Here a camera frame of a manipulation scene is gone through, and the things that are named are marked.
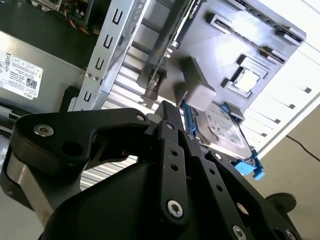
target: cable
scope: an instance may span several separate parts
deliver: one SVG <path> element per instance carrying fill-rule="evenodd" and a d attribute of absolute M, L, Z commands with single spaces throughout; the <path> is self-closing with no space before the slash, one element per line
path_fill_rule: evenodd
<path fill-rule="evenodd" d="M 294 141 L 295 143 L 299 144 L 300 147 L 301 147 L 307 154 L 309 154 L 311 157 L 313 157 L 313 158 L 316 159 L 318 162 L 320 162 L 320 159 L 319 159 L 317 156 L 315 156 L 312 152 L 310 152 L 308 149 L 306 149 L 305 146 L 304 146 L 301 142 L 299 142 L 298 140 L 295 140 L 293 137 L 290 137 L 289 135 L 287 135 L 286 137 L 287 137 L 288 139 Z"/>
<path fill-rule="evenodd" d="M 301 0 L 305 5 L 307 5 L 309 8 L 311 8 L 312 10 L 314 10 L 316 13 L 320 14 L 320 12 L 315 9 L 313 6 L 311 6 L 309 3 L 307 3 L 305 0 Z"/>
<path fill-rule="evenodd" d="M 87 35 L 90 35 L 90 34 L 99 35 L 100 32 L 97 31 L 97 30 L 93 30 L 92 32 L 89 32 L 89 31 L 87 31 L 86 29 L 84 29 L 83 27 L 77 26 L 77 25 L 76 25 L 76 22 L 68 16 L 69 6 L 70 6 L 71 4 L 73 4 L 73 3 L 74 3 L 74 2 L 71 0 L 71 1 L 67 2 L 67 3 L 64 5 L 64 7 L 63 7 L 64 16 L 65 16 L 65 18 L 68 20 L 69 24 L 70 24 L 73 28 L 79 29 L 81 32 L 83 32 L 83 33 L 85 33 L 85 34 L 87 34 Z"/>

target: circuit board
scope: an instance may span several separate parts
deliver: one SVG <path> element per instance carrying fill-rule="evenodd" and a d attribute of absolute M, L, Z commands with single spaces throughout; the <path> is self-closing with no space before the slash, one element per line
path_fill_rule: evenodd
<path fill-rule="evenodd" d="M 58 13 L 69 24 L 88 35 L 99 35 L 110 0 L 31 0 L 43 12 Z"/>

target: power supply label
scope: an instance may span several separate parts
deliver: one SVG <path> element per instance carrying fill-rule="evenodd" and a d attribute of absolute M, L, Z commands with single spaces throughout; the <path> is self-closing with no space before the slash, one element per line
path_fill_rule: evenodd
<path fill-rule="evenodd" d="M 0 51 L 0 88 L 32 100 L 38 97 L 43 71 L 39 66 Z"/>
<path fill-rule="evenodd" d="M 220 139 L 227 140 L 237 147 L 244 148 L 240 130 L 235 126 L 230 116 L 219 106 L 211 104 L 205 112 L 211 132 Z"/>

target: gray plastic part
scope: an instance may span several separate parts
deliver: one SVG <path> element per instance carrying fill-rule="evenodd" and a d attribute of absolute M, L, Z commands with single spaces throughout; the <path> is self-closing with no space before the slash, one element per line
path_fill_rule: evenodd
<path fill-rule="evenodd" d="M 249 69 L 250 71 L 259 75 L 261 78 L 264 78 L 269 72 L 269 69 L 267 67 L 245 55 L 241 56 L 237 63 L 241 67 Z"/>
<path fill-rule="evenodd" d="M 185 59 L 181 63 L 181 70 L 186 86 L 184 96 L 186 104 L 197 110 L 205 111 L 216 97 L 216 91 L 208 84 L 196 59 L 192 57 Z"/>
<path fill-rule="evenodd" d="M 302 42 L 299 42 L 297 40 L 295 40 L 293 37 L 289 36 L 288 34 L 286 34 L 285 32 L 282 31 L 277 31 L 275 33 L 277 36 L 282 37 L 284 40 L 286 40 L 288 43 L 293 44 L 297 47 L 300 47 L 302 45 Z"/>
<path fill-rule="evenodd" d="M 285 63 L 289 60 L 289 59 L 288 59 L 287 57 L 285 57 L 283 54 L 281 54 L 280 52 L 272 49 L 272 48 L 269 47 L 269 46 L 266 46 L 265 49 L 266 49 L 267 51 L 269 51 L 270 53 L 274 54 L 275 56 L 277 56 L 278 58 L 280 58 L 280 59 L 283 60 L 283 62 L 282 62 L 282 61 L 279 61 L 277 58 L 274 58 L 273 56 L 271 56 L 271 55 L 269 55 L 269 54 L 267 54 L 267 53 L 265 53 L 265 52 L 263 52 L 263 51 L 261 52 L 260 55 L 261 55 L 262 57 L 265 57 L 265 58 L 268 59 L 270 62 L 272 62 L 272 63 L 274 63 L 274 64 L 276 64 L 276 65 L 279 65 L 279 66 L 282 67 L 282 66 L 284 66 Z"/>
<path fill-rule="evenodd" d="M 285 26 L 285 25 L 282 25 L 285 29 L 287 29 L 289 32 L 291 32 L 292 34 L 296 35 L 297 37 L 301 38 L 303 41 L 306 41 L 307 40 L 307 37 L 306 37 L 306 34 L 299 30 L 299 29 L 296 29 L 292 26 Z"/>
<path fill-rule="evenodd" d="M 223 32 L 224 34 L 230 34 L 230 31 L 222 26 L 220 26 L 219 24 L 216 23 L 216 21 L 220 21 L 222 23 L 224 23 L 227 26 L 231 25 L 231 21 L 219 16 L 218 14 L 212 13 L 212 15 L 210 16 L 210 25 L 215 27 L 216 29 L 220 30 L 221 32 Z"/>
<path fill-rule="evenodd" d="M 229 115 L 241 120 L 240 122 L 238 122 L 238 124 L 240 124 L 242 121 L 244 121 L 246 119 L 245 116 L 243 115 L 243 113 L 241 112 L 241 110 L 238 107 L 236 107 L 236 106 L 234 106 L 234 105 L 232 105 L 231 103 L 228 103 L 228 102 L 226 102 L 224 105 L 228 109 Z"/>

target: black metal bracket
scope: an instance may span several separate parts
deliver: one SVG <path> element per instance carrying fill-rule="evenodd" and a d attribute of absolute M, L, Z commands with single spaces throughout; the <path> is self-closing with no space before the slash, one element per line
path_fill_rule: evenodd
<path fill-rule="evenodd" d="M 42 240 L 301 240 L 227 159 L 204 158 L 178 108 L 162 102 L 155 114 L 159 123 L 132 108 L 24 116 L 0 185 L 34 209 Z M 80 192 L 83 170 L 128 155 L 138 162 Z"/>

